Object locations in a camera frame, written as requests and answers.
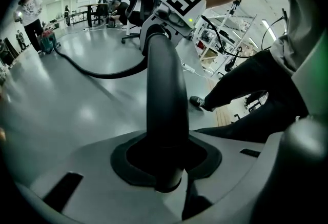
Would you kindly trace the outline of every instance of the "standing person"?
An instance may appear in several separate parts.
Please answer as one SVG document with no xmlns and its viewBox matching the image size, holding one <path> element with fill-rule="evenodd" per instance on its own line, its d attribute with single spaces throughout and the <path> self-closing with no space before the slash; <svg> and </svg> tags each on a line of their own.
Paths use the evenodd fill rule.
<svg viewBox="0 0 328 224">
<path fill-rule="evenodd" d="M 127 25 L 128 18 L 125 15 L 125 11 L 128 7 L 129 5 L 127 3 L 115 0 L 112 6 L 115 15 L 111 15 L 110 19 L 119 20 L 123 25 Z"/>
<path fill-rule="evenodd" d="M 27 37 L 29 38 L 34 49 L 39 53 L 41 52 L 41 48 L 36 36 L 41 35 L 43 32 L 40 20 L 38 18 L 42 11 L 42 1 L 20 0 L 18 4 L 19 6 L 14 12 L 14 19 L 16 22 L 21 22 L 23 24 Z"/>
<path fill-rule="evenodd" d="M 234 0 L 206 0 L 207 8 Z M 284 131 L 296 116 L 307 116 L 303 99 L 291 76 L 302 65 L 324 31 L 321 0 L 289 0 L 287 34 L 278 38 L 270 50 L 255 54 L 227 73 L 205 97 L 192 96 L 190 103 L 207 111 L 227 105 L 231 100 L 266 90 L 265 104 L 237 122 L 218 128 L 200 129 L 209 135 L 230 139 L 265 142 L 269 135 Z"/>
<path fill-rule="evenodd" d="M 25 40 L 23 37 L 23 33 L 21 33 L 19 30 L 17 30 L 16 39 L 19 43 L 21 50 L 24 51 L 26 49 Z"/>
<path fill-rule="evenodd" d="M 12 57 L 11 53 L 8 50 L 7 45 L 4 41 L 0 39 L 0 57 L 2 62 L 10 66 L 12 62 L 14 61 L 14 58 Z"/>
<path fill-rule="evenodd" d="M 70 26 L 71 25 L 70 15 L 71 15 L 71 10 L 68 8 L 68 5 L 66 5 L 65 6 L 64 17 L 66 19 L 67 26 Z"/>
</svg>

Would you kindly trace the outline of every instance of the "ceiling light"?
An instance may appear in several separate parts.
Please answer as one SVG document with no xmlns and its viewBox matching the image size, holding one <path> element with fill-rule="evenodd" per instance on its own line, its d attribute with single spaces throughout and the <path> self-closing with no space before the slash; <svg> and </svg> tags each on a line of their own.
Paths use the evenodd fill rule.
<svg viewBox="0 0 328 224">
<path fill-rule="evenodd" d="M 262 23 L 263 23 L 264 26 L 269 30 L 269 33 L 270 33 L 270 35 L 271 35 L 273 41 L 277 40 L 277 38 L 276 38 L 274 32 L 272 31 L 272 29 L 270 28 L 268 22 L 267 22 L 266 20 L 262 20 Z"/>
<path fill-rule="evenodd" d="M 239 39 L 241 39 L 241 37 L 235 32 L 235 31 L 232 31 L 235 35 L 237 35 L 239 37 Z"/>
<path fill-rule="evenodd" d="M 250 37 L 249 37 L 249 39 L 251 40 L 252 44 L 255 45 L 255 47 L 258 49 L 258 46 L 257 46 L 256 43 L 253 41 L 253 39 L 251 39 Z"/>
</svg>

